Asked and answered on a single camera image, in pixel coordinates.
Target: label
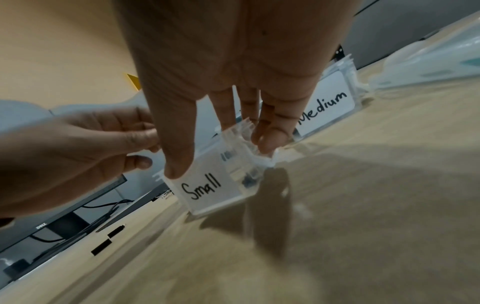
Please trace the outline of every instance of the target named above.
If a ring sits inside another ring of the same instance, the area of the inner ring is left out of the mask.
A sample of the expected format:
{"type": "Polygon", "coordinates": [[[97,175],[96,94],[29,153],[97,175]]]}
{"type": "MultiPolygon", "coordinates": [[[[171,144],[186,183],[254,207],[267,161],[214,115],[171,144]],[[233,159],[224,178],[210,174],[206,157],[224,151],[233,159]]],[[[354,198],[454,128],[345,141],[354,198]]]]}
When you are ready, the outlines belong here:
{"type": "Polygon", "coordinates": [[[326,125],[355,108],[355,100],[343,74],[337,71],[315,88],[296,129],[301,136],[326,125]]]}
{"type": "Polygon", "coordinates": [[[202,210],[217,203],[239,196],[238,185],[227,173],[225,156],[215,150],[198,156],[187,174],[170,180],[174,184],[175,195],[194,210],[202,210]]]}

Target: black cable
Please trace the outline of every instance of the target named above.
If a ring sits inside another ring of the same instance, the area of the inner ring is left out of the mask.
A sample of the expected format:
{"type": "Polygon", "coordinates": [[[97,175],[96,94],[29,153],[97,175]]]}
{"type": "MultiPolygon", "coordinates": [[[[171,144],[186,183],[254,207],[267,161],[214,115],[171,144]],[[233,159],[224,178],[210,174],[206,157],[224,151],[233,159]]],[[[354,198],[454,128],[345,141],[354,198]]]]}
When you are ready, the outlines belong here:
{"type": "Polygon", "coordinates": [[[123,199],[119,202],[115,202],[115,203],[108,203],[108,204],[104,204],[104,205],[98,205],[98,206],[82,206],[82,208],[87,208],[87,209],[94,209],[94,208],[101,208],[101,207],[107,207],[107,206],[114,206],[114,205],[118,205],[119,203],[120,204],[125,204],[125,203],[131,203],[133,202],[132,200],[130,199],[123,199]]]}
{"type": "Polygon", "coordinates": [[[43,242],[43,243],[55,243],[55,242],[60,242],[64,240],[64,238],[48,240],[48,239],[36,237],[34,235],[31,235],[30,237],[36,241],[43,242]]]}
{"type": "Polygon", "coordinates": [[[369,5],[367,5],[366,7],[364,7],[363,9],[361,9],[360,11],[358,11],[358,12],[354,15],[354,17],[355,17],[356,15],[360,14],[361,12],[365,11],[366,9],[368,9],[369,7],[371,7],[372,5],[374,5],[375,3],[377,3],[378,1],[380,1],[380,0],[375,0],[375,1],[373,1],[372,3],[370,3],[369,5]]]}

